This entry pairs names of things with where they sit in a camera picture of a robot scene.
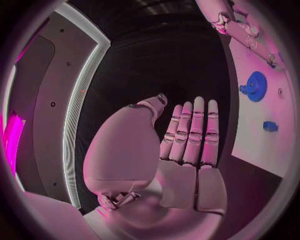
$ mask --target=blue object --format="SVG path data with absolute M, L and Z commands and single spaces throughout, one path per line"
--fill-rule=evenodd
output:
M 263 129 L 269 132 L 275 132 L 278 130 L 278 126 L 275 122 L 272 121 L 264 121 L 263 122 Z
M 247 85 L 240 85 L 239 91 L 247 95 L 253 102 L 262 100 L 267 92 L 267 79 L 260 71 L 251 74 Z

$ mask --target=robot finger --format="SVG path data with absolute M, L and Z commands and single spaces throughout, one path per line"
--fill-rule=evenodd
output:
M 219 115 L 215 100 L 208 102 L 208 120 L 201 164 L 215 167 L 219 148 Z
M 191 102 L 187 101 L 183 105 L 177 132 L 175 134 L 175 140 L 169 154 L 169 158 L 176 162 L 181 162 L 185 152 L 190 131 L 192 111 L 193 105 Z
M 163 140 L 160 143 L 160 154 L 159 157 L 163 160 L 169 157 L 175 134 L 177 132 L 178 124 L 180 121 L 180 116 L 182 113 L 183 107 L 181 105 L 176 105 L 166 133 L 163 137 Z
M 190 133 L 186 143 L 183 161 L 192 165 L 196 165 L 202 141 L 204 118 L 204 99 L 200 96 L 194 100 L 193 114 L 191 120 Z

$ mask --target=magenta light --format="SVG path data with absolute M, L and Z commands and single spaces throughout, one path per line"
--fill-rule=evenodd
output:
M 14 175 L 16 174 L 17 150 L 23 128 L 23 120 L 17 115 L 12 115 L 8 119 L 8 123 L 3 135 L 6 158 L 11 172 Z

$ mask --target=pink light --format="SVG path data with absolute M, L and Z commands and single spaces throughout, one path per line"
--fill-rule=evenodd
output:
M 17 115 L 12 115 L 10 116 L 7 126 L 4 130 L 3 141 L 6 158 L 13 175 L 16 174 L 17 150 L 23 128 L 23 120 Z

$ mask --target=white panel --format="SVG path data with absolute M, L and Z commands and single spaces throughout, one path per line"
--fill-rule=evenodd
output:
M 239 86 L 246 85 L 255 71 L 263 73 L 267 79 L 267 92 L 259 102 L 253 102 L 239 92 L 238 126 L 232 155 L 283 177 L 292 160 L 295 142 L 294 104 L 287 75 L 283 70 L 271 68 L 234 39 L 229 47 Z M 265 121 L 275 122 L 278 131 L 265 131 Z

